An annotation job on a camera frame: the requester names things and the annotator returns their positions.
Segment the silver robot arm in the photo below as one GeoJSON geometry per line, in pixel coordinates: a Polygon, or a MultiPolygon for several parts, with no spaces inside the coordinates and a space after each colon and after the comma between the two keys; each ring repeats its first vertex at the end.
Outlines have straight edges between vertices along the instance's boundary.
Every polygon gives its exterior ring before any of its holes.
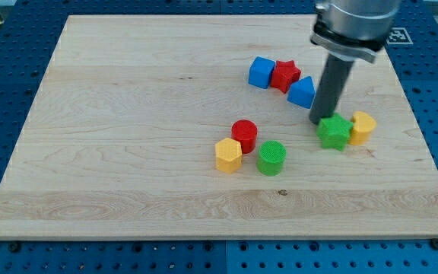
{"type": "Polygon", "coordinates": [[[309,119],[332,116],[354,62],[373,63],[383,48],[400,0],[319,0],[312,44],[328,51],[309,119]]]}

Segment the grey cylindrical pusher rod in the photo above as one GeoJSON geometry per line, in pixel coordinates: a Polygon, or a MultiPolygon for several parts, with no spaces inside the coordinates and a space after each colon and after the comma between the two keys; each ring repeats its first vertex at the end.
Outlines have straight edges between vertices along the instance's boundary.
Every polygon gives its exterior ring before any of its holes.
{"type": "Polygon", "coordinates": [[[334,114],[353,64],[354,60],[346,61],[333,54],[328,55],[309,112],[309,120],[313,124],[318,125],[321,119],[334,114]]]}

